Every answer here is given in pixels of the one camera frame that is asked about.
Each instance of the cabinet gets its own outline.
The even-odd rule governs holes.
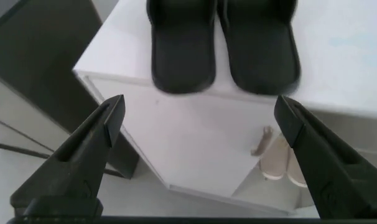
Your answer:
[[[351,10],[342,12],[347,4]],[[292,23],[302,78],[290,97],[367,155],[377,154],[377,134],[370,140],[370,130],[377,129],[377,67],[363,60],[363,46],[347,46],[346,39],[373,24],[377,16],[364,15],[375,12],[377,0],[299,1]],[[365,32],[374,35],[372,26]],[[263,127],[279,131],[273,116],[276,97],[235,86],[218,19],[215,55],[216,80],[207,91],[160,92],[151,78],[146,1],[120,0],[75,73],[98,102],[125,96],[121,131],[167,188],[280,214],[311,205],[305,190],[287,178],[265,180],[256,167],[259,158],[250,151]]]

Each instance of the black sandal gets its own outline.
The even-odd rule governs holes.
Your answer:
[[[219,0],[230,71],[243,90],[264,95],[291,92],[299,57],[291,19],[296,0]]]
[[[158,89],[193,93],[213,83],[216,4],[216,0],[147,0],[152,79]]]

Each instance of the slipper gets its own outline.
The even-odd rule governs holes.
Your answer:
[[[216,0],[147,0],[152,79],[158,89],[194,93],[213,83],[216,4]]]
[[[307,188],[305,177],[303,176],[293,149],[289,149],[287,176],[288,179],[296,186]]]
[[[259,169],[263,176],[271,180],[281,179],[287,171],[288,143],[284,135],[280,134],[272,142],[270,148],[259,161]]]
[[[220,0],[231,75],[241,89],[263,95],[289,93],[300,65],[291,19],[296,0]]]

